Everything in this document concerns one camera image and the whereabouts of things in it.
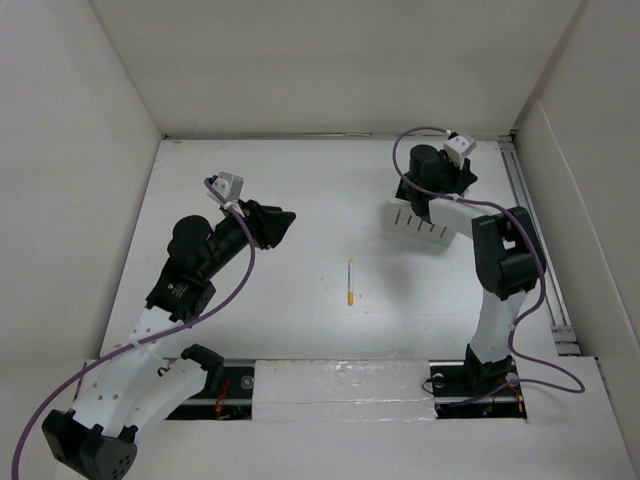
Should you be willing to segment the yellow cap white pen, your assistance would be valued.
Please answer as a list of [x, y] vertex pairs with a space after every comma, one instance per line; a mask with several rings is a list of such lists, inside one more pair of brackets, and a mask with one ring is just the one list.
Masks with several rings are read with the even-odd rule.
[[354, 261], [350, 259], [347, 263], [347, 305], [353, 306], [354, 301]]

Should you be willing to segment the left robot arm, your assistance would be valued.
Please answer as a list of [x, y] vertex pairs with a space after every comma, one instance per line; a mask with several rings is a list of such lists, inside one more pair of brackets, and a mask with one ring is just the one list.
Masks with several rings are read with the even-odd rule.
[[44, 419], [53, 457], [85, 479], [122, 479], [142, 439], [185, 400], [216, 394], [224, 359], [195, 343], [189, 328], [215, 294], [213, 276], [245, 247], [276, 247], [295, 219], [293, 212], [249, 200], [229, 208], [216, 226], [199, 215], [178, 221], [129, 349], [107, 361], [68, 410]]

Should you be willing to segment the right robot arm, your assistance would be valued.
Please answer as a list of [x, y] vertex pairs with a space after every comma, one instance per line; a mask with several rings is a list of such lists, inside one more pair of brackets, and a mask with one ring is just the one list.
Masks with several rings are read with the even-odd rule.
[[469, 159], [450, 144], [411, 148], [398, 187], [422, 221], [471, 240], [475, 273], [482, 287], [478, 324], [462, 363], [433, 365], [435, 396], [469, 403], [515, 385], [513, 341], [527, 294], [544, 279], [546, 261], [531, 216], [466, 198], [477, 181]]

